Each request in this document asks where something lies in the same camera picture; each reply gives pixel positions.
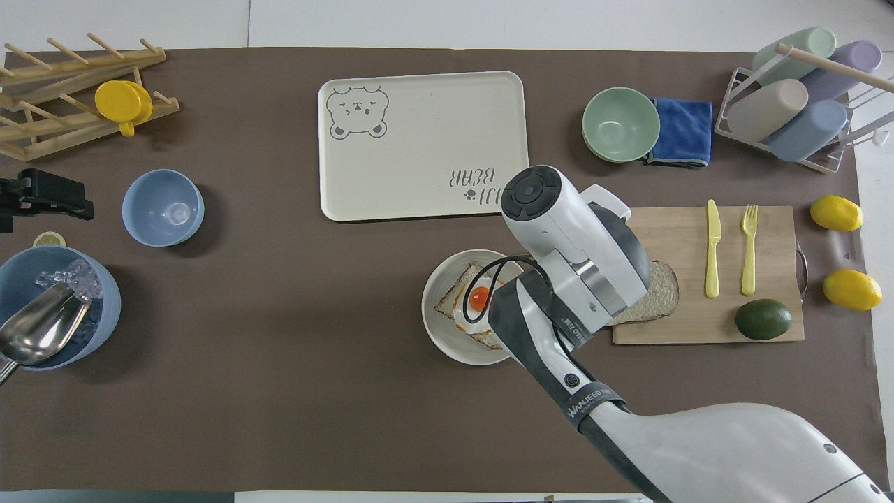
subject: bear drawing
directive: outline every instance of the bear drawing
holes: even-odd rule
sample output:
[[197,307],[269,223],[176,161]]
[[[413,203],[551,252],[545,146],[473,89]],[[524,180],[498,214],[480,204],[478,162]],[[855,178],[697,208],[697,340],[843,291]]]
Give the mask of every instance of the bear drawing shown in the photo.
[[385,109],[388,95],[381,89],[349,88],[345,92],[333,90],[326,99],[326,109],[333,119],[329,133],[336,140],[344,140],[351,133],[368,132],[380,138],[388,130]]

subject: blue cloth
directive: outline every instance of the blue cloth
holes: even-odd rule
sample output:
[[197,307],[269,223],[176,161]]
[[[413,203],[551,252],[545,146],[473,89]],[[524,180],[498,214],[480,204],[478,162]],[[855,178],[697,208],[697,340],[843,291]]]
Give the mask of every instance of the blue cloth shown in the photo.
[[711,160],[711,119],[709,101],[652,98],[658,110],[661,131],[646,164],[702,169]]

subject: white table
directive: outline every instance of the white table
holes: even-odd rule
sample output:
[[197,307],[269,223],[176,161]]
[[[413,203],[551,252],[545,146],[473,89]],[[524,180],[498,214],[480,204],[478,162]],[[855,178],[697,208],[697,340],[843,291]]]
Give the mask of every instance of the white table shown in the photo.
[[[879,75],[894,74],[894,6],[884,0],[29,0],[0,3],[4,42],[24,50],[52,50],[53,37],[74,50],[98,49],[96,33],[116,48],[140,48],[139,39],[165,48],[329,46],[560,48],[754,52],[802,28],[825,25],[839,42],[866,38],[888,54]],[[859,126],[894,109],[886,95],[858,110]],[[894,133],[894,124],[890,127]],[[857,175],[865,223],[867,272],[883,291],[894,289],[894,140],[857,148]],[[875,359],[882,418],[894,428],[894,303],[873,310]],[[889,479],[894,480],[889,444]],[[258,492],[238,501],[485,501],[536,499],[543,494],[357,494]],[[599,495],[617,498],[623,495]],[[29,495],[21,494],[20,498]]]

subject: lemon slice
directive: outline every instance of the lemon slice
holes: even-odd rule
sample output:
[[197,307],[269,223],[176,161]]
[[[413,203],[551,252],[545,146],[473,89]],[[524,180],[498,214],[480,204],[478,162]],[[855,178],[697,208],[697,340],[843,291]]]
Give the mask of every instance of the lemon slice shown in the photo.
[[55,233],[53,231],[46,231],[41,233],[37,239],[34,240],[34,244],[32,246],[40,246],[41,244],[60,244],[65,246],[65,238],[62,237],[61,234]]

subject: bread slice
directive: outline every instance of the bread slice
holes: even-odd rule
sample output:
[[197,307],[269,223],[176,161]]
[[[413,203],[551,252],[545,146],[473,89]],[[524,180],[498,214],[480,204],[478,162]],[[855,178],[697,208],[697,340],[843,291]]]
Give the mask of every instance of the bread slice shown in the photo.
[[[456,319],[453,317],[453,311],[457,306],[461,305],[462,299],[466,294],[466,290],[468,289],[468,285],[472,282],[472,279],[475,278],[475,275],[483,269],[481,264],[478,262],[470,262],[465,271],[460,275],[460,277],[456,280],[456,283],[453,284],[450,290],[447,291],[447,294],[441,299],[440,302],[434,307],[435,311],[440,312],[447,318],[456,322]],[[465,333],[465,331],[457,325],[457,330]],[[469,334],[473,339],[480,342],[483,345],[491,349],[502,349],[500,345],[500,339],[493,333],[493,330],[488,329],[484,332],[478,332],[475,334]]]
[[608,323],[608,326],[621,323],[638,323],[658,320],[670,316],[679,304],[679,285],[677,275],[667,263],[660,260],[652,262],[652,282],[645,297],[628,307]]
[[456,280],[456,283],[451,286],[451,289],[447,291],[443,299],[434,307],[434,310],[453,320],[453,308],[457,305],[457,298],[466,293],[466,285],[471,283],[481,269],[484,269],[484,267],[478,262],[470,262],[466,270],[460,275],[460,278]]

